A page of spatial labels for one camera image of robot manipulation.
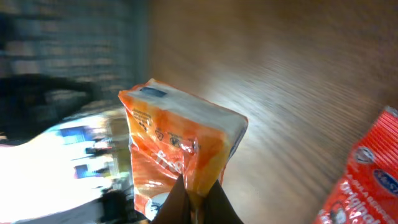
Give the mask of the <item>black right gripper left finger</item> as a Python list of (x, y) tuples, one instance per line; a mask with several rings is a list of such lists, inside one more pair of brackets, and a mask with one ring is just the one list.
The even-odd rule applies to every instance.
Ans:
[(180, 175), (151, 224), (191, 224), (190, 201)]

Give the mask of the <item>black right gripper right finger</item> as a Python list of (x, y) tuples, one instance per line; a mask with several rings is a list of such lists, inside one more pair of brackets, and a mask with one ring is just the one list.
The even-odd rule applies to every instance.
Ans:
[(204, 224), (243, 224), (217, 180), (204, 201)]

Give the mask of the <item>orange tissue pack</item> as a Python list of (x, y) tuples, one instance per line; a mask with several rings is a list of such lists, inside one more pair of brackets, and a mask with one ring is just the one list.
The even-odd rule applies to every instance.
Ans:
[(182, 178), (193, 212), (201, 207), (235, 153), (248, 119), (151, 79), (119, 92), (129, 128), (134, 208), (153, 220)]

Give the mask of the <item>red snack bag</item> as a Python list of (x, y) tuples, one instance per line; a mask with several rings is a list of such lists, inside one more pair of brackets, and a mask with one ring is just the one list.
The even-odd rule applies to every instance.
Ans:
[(316, 224), (397, 224), (397, 110), (385, 107), (353, 147)]

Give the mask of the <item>yellow wet wipes pack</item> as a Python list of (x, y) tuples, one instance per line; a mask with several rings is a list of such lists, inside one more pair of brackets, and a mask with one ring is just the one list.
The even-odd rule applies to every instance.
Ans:
[(132, 184), (123, 109), (55, 125), (30, 141), (1, 138), (1, 223), (75, 208)]

